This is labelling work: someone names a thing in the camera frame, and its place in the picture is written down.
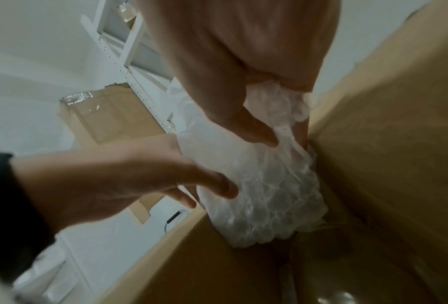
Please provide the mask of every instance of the human hand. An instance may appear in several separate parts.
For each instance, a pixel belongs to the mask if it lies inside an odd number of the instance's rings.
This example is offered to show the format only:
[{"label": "human hand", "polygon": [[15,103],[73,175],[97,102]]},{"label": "human hand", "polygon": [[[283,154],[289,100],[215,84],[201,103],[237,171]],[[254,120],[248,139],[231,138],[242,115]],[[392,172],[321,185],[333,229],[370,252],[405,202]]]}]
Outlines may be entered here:
[{"label": "human hand", "polygon": [[95,149],[14,158],[13,172],[55,233],[83,222],[113,216],[139,197],[162,192],[186,207],[196,185],[232,199],[237,185],[223,174],[182,156],[175,135],[115,142]]},{"label": "human hand", "polygon": [[[138,0],[164,59],[216,124],[278,144],[243,107],[246,85],[274,80],[311,92],[334,38],[340,0]],[[296,139],[307,142],[307,124]]]}]

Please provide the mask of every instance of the transparent bubble wrap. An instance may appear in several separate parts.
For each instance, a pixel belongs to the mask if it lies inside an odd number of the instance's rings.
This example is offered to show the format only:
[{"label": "transparent bubble wrap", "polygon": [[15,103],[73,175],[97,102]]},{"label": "transparent bubble wrap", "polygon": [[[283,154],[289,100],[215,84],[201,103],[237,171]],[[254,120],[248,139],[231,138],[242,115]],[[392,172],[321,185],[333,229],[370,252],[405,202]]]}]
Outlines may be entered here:
[{"label": "transparent bubble wrap", "polygon": [[215,228],[233,247],[286,239],[322,222],[327,207],[313,167],[316,156],[294,139],[292,125],[309,117],[310,94],[272,82],[247,89],[244,106],[275,131],[277,148],[251,144],[209,122],[180,84],[173,82],[169,99],[177,106],[183,131],[177,134],[182,154],[222,172],[239,187],[233,200],[198,187],[202,204]]}]

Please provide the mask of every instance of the person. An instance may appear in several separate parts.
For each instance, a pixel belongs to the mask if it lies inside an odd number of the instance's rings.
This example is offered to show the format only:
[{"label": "person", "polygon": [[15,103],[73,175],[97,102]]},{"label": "person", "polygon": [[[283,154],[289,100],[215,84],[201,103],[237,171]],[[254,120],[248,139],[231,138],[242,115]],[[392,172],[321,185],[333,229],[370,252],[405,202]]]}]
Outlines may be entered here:
[{"label": "person", "polygon": [[[164,59],[212,122],[275,147],[243,107],[246,86],[310,92],[336,32],[340,0],[138,0]],[[307,145],[308,121],[294,129]],[[192,197],[177,187],[186,186]],[[193,208],[195,186],[232,199],[234,182],[182,156],[174,135],[34,157],[0,153],[0,278],[11,283],[71,225],[162,192]]]}]

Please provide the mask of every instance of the black sleeve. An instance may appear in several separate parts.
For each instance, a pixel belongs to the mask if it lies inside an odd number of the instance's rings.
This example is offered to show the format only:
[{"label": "black sleeve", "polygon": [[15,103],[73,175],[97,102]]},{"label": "black sleeve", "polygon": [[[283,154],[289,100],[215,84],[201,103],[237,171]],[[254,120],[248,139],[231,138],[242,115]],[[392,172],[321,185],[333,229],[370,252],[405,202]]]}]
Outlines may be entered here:
[{"label": "black sleeve", "polygon": [[9,284],[54,242],[48,225],[14,177],[11,157],[0,153],[0,279]]}]

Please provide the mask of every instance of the small cardboard box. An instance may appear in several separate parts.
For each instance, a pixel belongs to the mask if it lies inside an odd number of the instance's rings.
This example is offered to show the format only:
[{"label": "small cardboard box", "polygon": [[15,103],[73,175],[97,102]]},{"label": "small cardboard box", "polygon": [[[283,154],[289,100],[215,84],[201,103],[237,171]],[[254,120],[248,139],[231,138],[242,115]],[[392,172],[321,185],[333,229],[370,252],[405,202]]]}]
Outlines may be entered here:
[{"label": "small cardboard box", "polygon": [[[82,148],[165,134],[128,84],[64,97],[60,101],[59,115]],[[162,197],[159,193],[145,195],[130,209],[144,223],[149,218],[148,211]]]},{"label": "small cardboard box", "polygon": [[[448,282],[448,0],[410,18],[311,115],[322,193]],[[197,208],[101,303],[281,303],[270,245],[232,249]]]}]

